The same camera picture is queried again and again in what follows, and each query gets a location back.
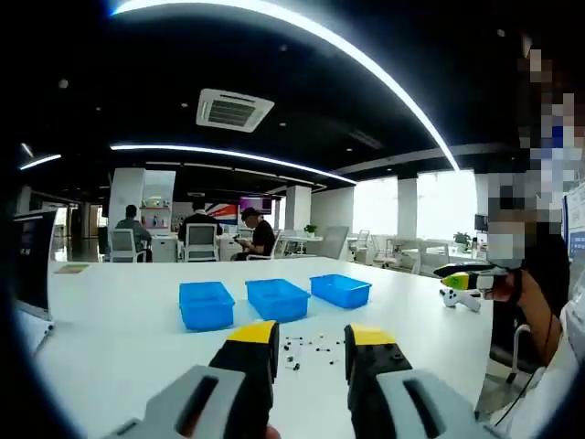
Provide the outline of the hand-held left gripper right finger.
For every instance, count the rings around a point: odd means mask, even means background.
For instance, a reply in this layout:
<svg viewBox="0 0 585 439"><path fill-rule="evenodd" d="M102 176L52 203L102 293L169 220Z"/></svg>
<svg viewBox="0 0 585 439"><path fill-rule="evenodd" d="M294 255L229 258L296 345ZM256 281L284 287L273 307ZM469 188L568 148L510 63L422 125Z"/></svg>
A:
<svg viewBox="0 0 585 439"><path fill-rule="evenodd" d="M415 369L384 331L349 324L345 332L347 406L357 438L503 438L434 374Z"/></svg>

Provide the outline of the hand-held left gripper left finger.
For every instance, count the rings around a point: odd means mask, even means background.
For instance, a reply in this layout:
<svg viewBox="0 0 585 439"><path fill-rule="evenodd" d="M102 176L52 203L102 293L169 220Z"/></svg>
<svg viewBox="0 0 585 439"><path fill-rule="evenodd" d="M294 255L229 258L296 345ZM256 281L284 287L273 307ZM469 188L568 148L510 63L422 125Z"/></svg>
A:
<svg viewBox="0 0 585 439"><path fill-rule="evenodd" d="M151 398L142 419L110 438L265 438L277 376L279 324L239 327L209 364L196 365Z"/></svg>

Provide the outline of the person's right hand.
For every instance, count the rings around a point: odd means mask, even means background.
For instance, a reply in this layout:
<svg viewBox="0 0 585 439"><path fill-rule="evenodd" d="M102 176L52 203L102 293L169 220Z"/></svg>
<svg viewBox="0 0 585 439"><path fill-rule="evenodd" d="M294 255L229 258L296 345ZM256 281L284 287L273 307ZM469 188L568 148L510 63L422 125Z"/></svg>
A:
<svg viewBox="0 0 585 439"><path fill-rule="evenodd" d="M494 277L484 298L502 303L517 304L523 292L523 271L515 269Z"/></svg>

